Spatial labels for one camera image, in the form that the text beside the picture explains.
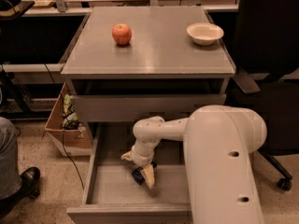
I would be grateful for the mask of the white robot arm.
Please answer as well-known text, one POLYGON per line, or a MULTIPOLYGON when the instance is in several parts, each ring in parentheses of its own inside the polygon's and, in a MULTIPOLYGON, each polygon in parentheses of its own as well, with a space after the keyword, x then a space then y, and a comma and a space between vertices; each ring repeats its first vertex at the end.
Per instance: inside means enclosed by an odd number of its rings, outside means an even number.
POLYGON ((154 149, 161 140, 181 141, 193 224, 264 224, 249 155, 267 136, 255 111, 207 105, 184 119, 153 117, 133 128, 135 143, 121 157, 154 184, 154 149))

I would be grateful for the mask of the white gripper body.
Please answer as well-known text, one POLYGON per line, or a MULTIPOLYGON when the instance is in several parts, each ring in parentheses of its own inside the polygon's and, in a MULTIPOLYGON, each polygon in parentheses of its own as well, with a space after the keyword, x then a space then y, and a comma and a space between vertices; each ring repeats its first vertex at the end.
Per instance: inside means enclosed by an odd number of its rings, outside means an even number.
POLYGON ((131 148, 131 160, 134 164, 144 167, 153 160, 154 148, 144 143, 135 143, 131 148))

